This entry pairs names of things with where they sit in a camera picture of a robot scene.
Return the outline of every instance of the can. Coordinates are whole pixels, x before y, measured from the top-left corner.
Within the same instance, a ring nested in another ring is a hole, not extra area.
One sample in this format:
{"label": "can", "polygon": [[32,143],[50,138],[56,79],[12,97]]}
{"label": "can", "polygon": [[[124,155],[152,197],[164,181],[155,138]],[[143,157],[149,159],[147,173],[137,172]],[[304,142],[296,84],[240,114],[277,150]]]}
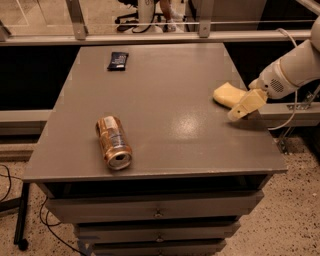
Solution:
{"label": "can", "polygon": [[114,116],[100,118],[96,123],[96,133],[108,168],[121,170],[130,165],[132,149],[118,118]]}

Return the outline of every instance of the desk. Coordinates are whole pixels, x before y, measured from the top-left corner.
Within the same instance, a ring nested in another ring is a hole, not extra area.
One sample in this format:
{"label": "desk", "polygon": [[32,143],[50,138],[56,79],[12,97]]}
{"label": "desk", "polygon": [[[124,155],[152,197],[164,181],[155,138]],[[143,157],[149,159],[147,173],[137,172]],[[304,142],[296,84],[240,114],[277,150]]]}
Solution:
{"label": "desk", "polygon": [[[112,51],[129,53],[126,71],[106,70]],[[212,101],[227,81],[244,88],[223,44],[83,47],[24,181],[96,255],[215,253],[286,171],[261,120],[230,123]],[[95,134],[107,115],[133,150],[122,171],[106,168]]]}

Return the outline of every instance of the office chair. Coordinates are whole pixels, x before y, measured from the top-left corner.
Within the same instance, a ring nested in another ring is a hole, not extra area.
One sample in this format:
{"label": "office chair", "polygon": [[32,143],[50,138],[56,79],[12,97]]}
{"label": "office chair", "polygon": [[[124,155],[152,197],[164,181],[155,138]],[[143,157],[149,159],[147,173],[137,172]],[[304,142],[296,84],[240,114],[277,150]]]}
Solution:
{"label": "office chair", "polygon": [[[131,5],[135,8],[138,8],[138,0],[118,0],[120,3],[123,3],[125,5]],[[154,16],[157,16],[157,21],[161,22],[161,16],[163,16],[162,13],[155,13]],[[136,10],[135,13],[130,13],[127,15],[122,15],[122,16],[118,16],[116,18],[116,20],[114,21],[116,24],[120,24],[121,23],[121,19],[126,19],[126,18],[135,18],[138,19],[139,18],[139,14],[138,11]]]}

